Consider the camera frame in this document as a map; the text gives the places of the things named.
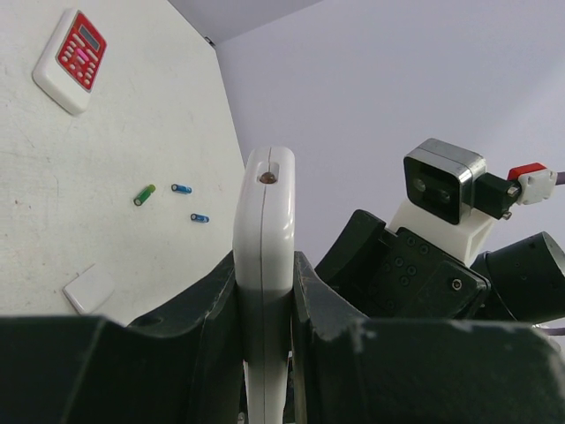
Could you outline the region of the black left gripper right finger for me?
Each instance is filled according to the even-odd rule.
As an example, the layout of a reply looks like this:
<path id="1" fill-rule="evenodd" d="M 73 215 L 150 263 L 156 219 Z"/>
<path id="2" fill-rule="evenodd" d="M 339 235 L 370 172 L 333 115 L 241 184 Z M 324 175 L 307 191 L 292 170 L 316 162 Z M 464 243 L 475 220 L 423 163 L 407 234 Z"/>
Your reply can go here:
<path id="1" fill-rule="evenodd" d="M 302 253 L 293 276 L 299 423 L 561 423 L 564 358 L 508 322 L 370 319 Z"/>

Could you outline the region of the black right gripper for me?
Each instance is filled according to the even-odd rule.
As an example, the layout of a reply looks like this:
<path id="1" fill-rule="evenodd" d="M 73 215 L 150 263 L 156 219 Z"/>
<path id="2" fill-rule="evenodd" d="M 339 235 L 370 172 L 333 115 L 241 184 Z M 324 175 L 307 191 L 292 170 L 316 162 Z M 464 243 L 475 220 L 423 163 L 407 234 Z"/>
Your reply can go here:
<path id="1" fill-rule="evenodd" d="M 386 222 L 355 210 L 315 271 L 339 292 L 379 244 Z M 564 252 L 546 232 L 484 252 L 467 266 L 410 231 L 365 285 L 371 317 L 538 324 L 564 316 Z"/>

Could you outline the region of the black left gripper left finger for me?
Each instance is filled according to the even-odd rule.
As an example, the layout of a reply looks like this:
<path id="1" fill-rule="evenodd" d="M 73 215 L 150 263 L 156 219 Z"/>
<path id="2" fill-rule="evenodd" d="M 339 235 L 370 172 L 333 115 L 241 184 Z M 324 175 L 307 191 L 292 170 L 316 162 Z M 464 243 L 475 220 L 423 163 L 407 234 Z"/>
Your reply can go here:
<path id="1" fill-rule="evenodd" d="M 4 423 L 234 423 L 243 383 L 234 261 L 122 326 L 1 321 Z"/>

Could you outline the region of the grey white remote control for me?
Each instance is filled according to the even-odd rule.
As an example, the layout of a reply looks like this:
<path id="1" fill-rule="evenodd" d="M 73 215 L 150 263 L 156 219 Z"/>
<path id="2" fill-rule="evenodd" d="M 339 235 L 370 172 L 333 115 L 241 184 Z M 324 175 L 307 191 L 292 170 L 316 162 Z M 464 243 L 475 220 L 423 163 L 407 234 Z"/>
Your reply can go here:
<path id="1" fill-rule="evenodd" d="M 251 423 L 281 423 L 286 402 L 295 245 L 295 156 L 285 147 L 250 154 L 232 250 Z"/>

